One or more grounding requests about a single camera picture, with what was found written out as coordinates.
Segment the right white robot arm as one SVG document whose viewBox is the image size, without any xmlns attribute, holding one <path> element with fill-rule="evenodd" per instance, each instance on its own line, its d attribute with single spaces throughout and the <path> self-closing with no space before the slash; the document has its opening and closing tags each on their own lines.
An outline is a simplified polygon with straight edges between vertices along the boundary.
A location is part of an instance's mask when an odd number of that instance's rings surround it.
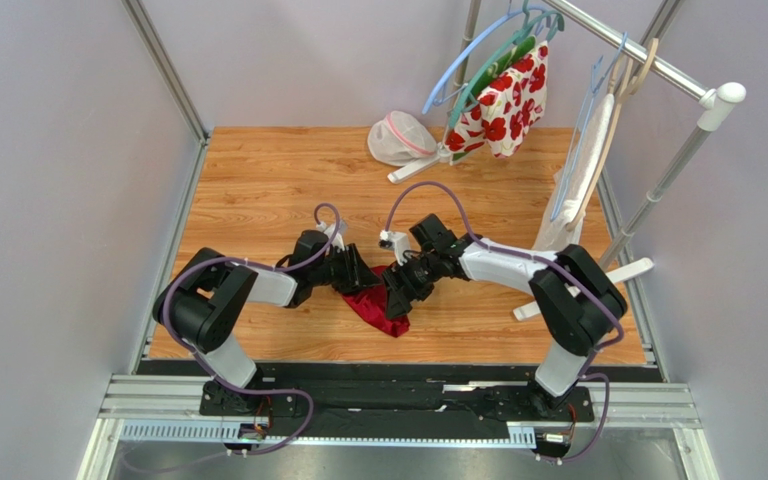
<svg viewBox="0 0 768 480">
<path fill-rule="evenodd" d="M 547 399 L 568 394 L 628 310 L 625 297 L 580 245 L 534 251 L 472 232 L 458 237 L 434 214 L 410 233 L 419 252 L 403 256 L 382 273 L 387 317 L 408 314 L 442 278 L 493 283 L 531 295 L 553 339 L 534 377 L 536 389 Z"/>
</svg>

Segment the dark red cloth napkin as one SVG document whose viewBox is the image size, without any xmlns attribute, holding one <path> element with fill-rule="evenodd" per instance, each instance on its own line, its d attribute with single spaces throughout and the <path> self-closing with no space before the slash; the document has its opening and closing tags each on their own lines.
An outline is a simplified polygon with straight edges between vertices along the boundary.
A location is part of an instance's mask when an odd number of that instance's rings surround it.
<svg viewBox="0 0 768 480">
<path fill-rule="evenodd" d="M 370 268 L 370 275 L 364 275 L 358 287 L 341 293 L 346 304 L 366 324 L 375 329 L 398 338 L 410 329 L 410 320 L 407 315 L 389 318 L 387 310 L 387 290 L 382 280 L 382 274 L 387 265 L 379 265 Z"/>
</svg>

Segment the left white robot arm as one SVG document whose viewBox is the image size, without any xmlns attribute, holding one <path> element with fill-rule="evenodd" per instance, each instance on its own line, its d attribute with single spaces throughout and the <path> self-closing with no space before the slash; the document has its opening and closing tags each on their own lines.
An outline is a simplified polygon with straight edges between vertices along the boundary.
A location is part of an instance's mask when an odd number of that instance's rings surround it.
<svg viewBox="0 0 768 480">
<path fill-rule="evenodd" d="M 152 318 L 203 362 L 210 375 L 246 390 L 258 374 L 234 335 L 246 304 L 296 308 L 317 287 L 352 295 L 382 284 L 340 232 L 305 230 L 275 266 L 200 249 L 158 295 Z"/>
</svg>

